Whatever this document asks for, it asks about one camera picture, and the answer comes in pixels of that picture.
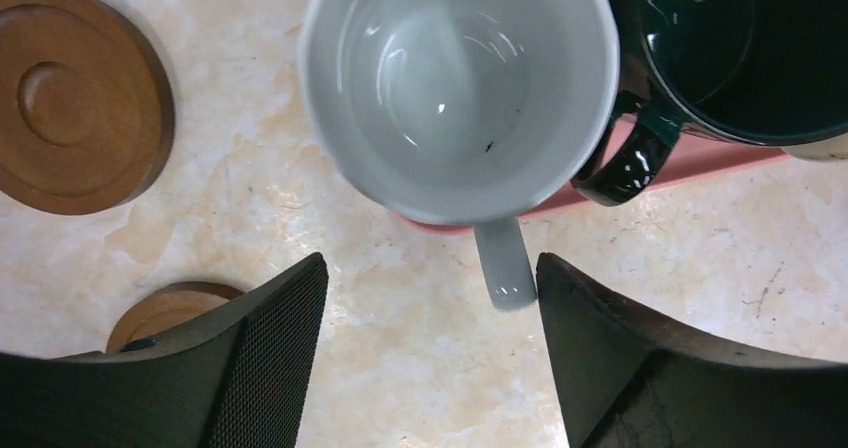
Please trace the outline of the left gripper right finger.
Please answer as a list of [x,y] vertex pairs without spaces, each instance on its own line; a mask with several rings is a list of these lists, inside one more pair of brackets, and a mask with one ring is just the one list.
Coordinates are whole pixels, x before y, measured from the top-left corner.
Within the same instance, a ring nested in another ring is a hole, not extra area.
[[539,309],[573,447],[843,447],[847,367],[722,338],[553,253]]

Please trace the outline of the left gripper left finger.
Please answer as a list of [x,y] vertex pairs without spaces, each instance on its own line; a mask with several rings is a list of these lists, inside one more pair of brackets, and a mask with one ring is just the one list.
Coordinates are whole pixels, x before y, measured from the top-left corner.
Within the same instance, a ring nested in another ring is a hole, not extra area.
[[292,447],[328,292],[312,253],[107,354],[1,357],[5,447]]

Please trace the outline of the white mug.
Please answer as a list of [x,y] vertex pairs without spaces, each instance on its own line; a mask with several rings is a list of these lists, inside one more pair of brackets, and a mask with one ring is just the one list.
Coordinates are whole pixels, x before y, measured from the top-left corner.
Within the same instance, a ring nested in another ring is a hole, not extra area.
[[298,66],[344,178],[410,220],[471,227],[494,307],[531,305],[519,216],[606,133],[619,80],[608,0],[310,0]]

